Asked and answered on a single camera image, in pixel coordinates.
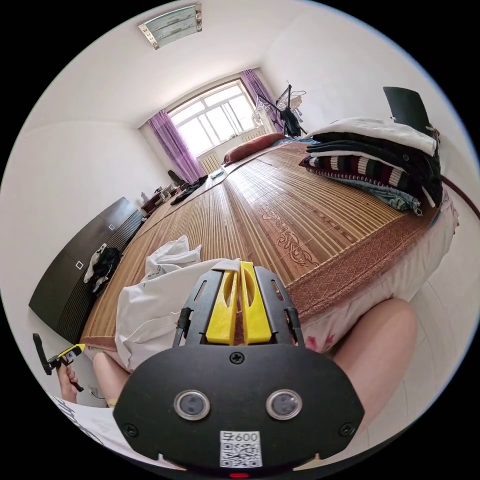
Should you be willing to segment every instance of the radiator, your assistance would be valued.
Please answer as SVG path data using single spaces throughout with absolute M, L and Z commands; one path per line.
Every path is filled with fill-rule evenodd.
M 260 130 L 257 131 L 252 131 L 249 134 L 243 136 L 241 139 L 244 142 L 249 142 L 250 140 L 256 139 L 258 137 L 261 137 L 262 135 L 265 135 L 267 132 L 263 127 L 260 128 Z
M 212 174 L 220 168 L 219 158 L 215 151 L 211 151 L 207 156 L 201 158 L 199 162 L 206 174 Z

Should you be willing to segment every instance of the knee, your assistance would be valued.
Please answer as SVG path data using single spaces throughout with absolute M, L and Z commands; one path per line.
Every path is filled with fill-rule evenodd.
M 409 302 L 401 298 L 391 298 L 381 305 L 388 311 L 385 318 L 391 326 L 395 326 L 399 333 L 406 337 L 417 338 L 417 315 Z
M 108 363 L 108 361 L 109 361 L 109 356 L 105 352 L 103 351 L 97 352 L 93 357 L 93 371 L 94 372 L 102 371 L 105 368 L 105 365 Z

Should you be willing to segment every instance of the ceiling light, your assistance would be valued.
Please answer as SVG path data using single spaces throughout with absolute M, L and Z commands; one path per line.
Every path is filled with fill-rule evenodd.
M 202 31 L 202 5 L 190 5 L 152 18 L 138 28 L 155 50 Z

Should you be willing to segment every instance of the wooden mat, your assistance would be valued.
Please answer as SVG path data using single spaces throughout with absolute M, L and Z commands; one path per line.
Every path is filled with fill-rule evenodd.
M 179 208 L 156 212 L 136 234 L 96 302 L 82 342 L 115 348 L 122 288 L 145 275 L 145 258 L 187 235 L 201 259 L 241 258 L 275 272 L 300 313 L 320 312 L 367 282 L 430 225 L 373 196 L 298 165 L 306 146 L 289 143 L 259 155 Z

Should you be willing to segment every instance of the window frame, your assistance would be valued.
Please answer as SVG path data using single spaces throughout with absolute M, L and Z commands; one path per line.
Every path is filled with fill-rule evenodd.
M 228 99 L 218 101 L 214 103 L 211 106 L 208 106 L 207 103 L 205 102 L 205 98 L 210 97 L 211 95 L 217 94 L 219 92 L 222 92 L 223 90 L 230 89 L 232 87 L 238 86 L 240 88 L 240 93 L 237 95 L 234 95 Z M 234 78 L 232 80 L 228 80 L 225 83 L 222 83 L 220 85 L 214 86 L 212 88 L 209 88 L 208 90 L 203 91 L 202 93 L 199 93 L 188 100 L 182 102 L 180 105 L 177 105 L 176 107 L 172 108 L 171 110 L 167 111 L 168 116 L 172 119 L 173 121 L 173 116 L 176 114 L 179 114 L 182 110 L 192 106 L 193 104 L 196 104 L 197 102 L 201 102 L 203 105 L 204 109 L 194 113 L 193 115 L 185 118 L 175 126 L 177 128 L 181 127 L 182 125 L 191 122 L 194 119 L 198 119 L 199 124 L 203 128 L 203 131 L 206 135 L 206 137 L 209 139 L 211 146 L 198 154 L 198 156 L 205 154 L 206 152 L 209 152 L 210 150 L 213 150 L 214 148 L 218 147 L 219 145 L 224 144 L 225 142 L 228 142 L 230 139 L 227 140 L 220 140 L 218 132 L 215 130 L 215 127 L 213 126 L 212 122 L 207 116 L 208 112 L 211 112 L 212 110 L 215 110 L 217 108 L 221 108 L 223 114 L 225 115 L 226 119 L 228 120 L 228 123 L 231 125 L 233 131 L 235 132 L 236 136 L 242 135 L 244 133 L 250 132 L 252 130 L 255 130 L 255 126 L 253 128 L 248 128 L 247 130 L 242 129 L 242 123 L 240 122 L 239 118 L 237 117 L 237 114 L 235 113 L 235 110 L 230 106 L 230 110 L 233 113 L 234 118 L 231 118 L 230 112 L 227 111 L 227 109 L 224 107 L 225 104 L 227 104 L 230 100 L 240 98 L 240 97 L 245 97 L 246 101 L 250 105 L 252 112 L 255 110 L 255 104 L 252 100 L 252 97 L 250 96 L 247 88 L 245 87 L 244 82 L 242 81 L 241 78 Z M 207 131 L 207 129 L 204 127 L 202 124 L 202 121 L 200 120 L 200 116 L 204 115 L 206 118 L 206 121 L 209 124 L 210 129 L 213 131 L 214 135 L 216 138 L 211 138 L 210 133 Z

